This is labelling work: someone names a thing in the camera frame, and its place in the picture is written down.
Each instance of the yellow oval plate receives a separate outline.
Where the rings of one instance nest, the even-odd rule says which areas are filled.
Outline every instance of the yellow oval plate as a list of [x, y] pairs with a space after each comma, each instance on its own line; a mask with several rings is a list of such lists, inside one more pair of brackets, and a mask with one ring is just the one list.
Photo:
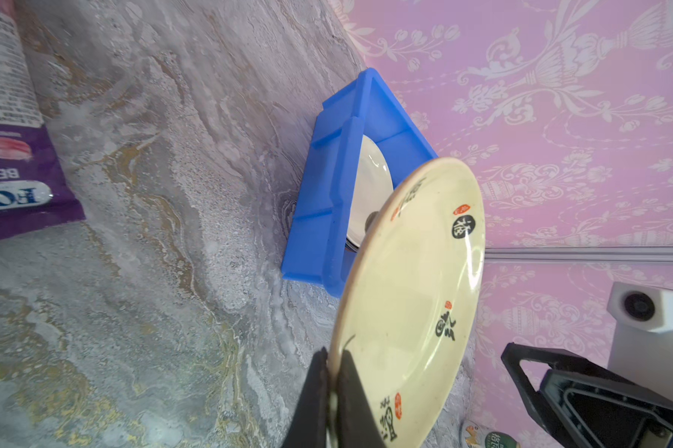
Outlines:
[[359, 249], [329, 374], [335, 384], [348, 349], [388, 447], [419, 447], [446, 402], [474, 321], [484, 228], [471, 170], [437, 158], [399, 185]]

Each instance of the purple candy bag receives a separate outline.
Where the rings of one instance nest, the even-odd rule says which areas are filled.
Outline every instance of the purple candy bag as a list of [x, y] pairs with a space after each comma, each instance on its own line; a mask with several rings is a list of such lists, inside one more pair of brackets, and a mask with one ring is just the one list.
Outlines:
[[0, 239], [85, 219], [37, 107], [12, 0], [0, 0]]

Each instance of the vase pattern on wallpaper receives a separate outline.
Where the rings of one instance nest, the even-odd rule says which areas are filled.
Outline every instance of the vase pattern on wallpaper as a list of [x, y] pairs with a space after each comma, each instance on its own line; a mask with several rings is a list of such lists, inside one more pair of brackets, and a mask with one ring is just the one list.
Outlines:
[[[527, 415], [501, 353], [509, 342], [564, 348], [607, 365], [615, 320], [605, 307], [614, 281], [673, 289], [673, 266], [487, 263], [474, 325], [470, 417], [524, 448], [559, 446]], [[544, 365], [523, 365], [539, 384]]]
[[491, 246], [673, 245], [673, 0], [330, 2]]

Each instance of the gray marble surface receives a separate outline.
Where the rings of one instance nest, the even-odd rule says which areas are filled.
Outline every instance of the gray marble surface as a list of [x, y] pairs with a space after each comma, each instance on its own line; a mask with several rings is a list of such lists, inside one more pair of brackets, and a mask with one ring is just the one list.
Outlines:
[[[87, 221], [0, 242], [0, 447], [276, 447], [338, 300], [282, 281], [320, 103], [363, 62], [308, 0], [24, 0]], [[471, 347], [426, 446], [457, 446]]]

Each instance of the blue plastic bin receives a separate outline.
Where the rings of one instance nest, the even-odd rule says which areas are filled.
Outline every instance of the blue plastic bin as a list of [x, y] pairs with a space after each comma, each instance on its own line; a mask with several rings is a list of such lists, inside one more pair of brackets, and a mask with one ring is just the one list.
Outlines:
[[322, 103], [304, 166], [283, 277], [324, 286], [341, 297], [356, 254], [346, 250], [347, 226], [362, 135], [384, 154], [396, 188], [436, 153], [375, 69]]

